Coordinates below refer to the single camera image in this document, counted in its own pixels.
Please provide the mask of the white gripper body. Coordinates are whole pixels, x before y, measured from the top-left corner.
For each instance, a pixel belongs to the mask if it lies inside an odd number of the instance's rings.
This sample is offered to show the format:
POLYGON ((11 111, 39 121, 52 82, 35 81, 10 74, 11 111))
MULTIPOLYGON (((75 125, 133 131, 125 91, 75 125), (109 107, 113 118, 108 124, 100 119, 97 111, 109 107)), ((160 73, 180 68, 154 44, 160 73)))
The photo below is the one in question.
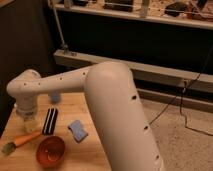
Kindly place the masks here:
POLYGON ((16 100, 17 114, 23 118, 34 116, 37 113, 37 97, 24 97, 16 100))

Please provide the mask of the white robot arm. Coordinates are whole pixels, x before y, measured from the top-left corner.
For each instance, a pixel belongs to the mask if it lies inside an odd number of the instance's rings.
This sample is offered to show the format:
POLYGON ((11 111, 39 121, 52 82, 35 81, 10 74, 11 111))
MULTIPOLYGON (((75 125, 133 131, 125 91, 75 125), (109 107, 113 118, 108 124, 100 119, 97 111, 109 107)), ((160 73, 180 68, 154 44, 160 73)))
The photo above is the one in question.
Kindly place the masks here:
POLYGON ((166 171, 127 65, 108 61, 44 78, 29 69, 7 84, 23 118, 37 112, 40 94, 80 91, 112 171, 166 171))

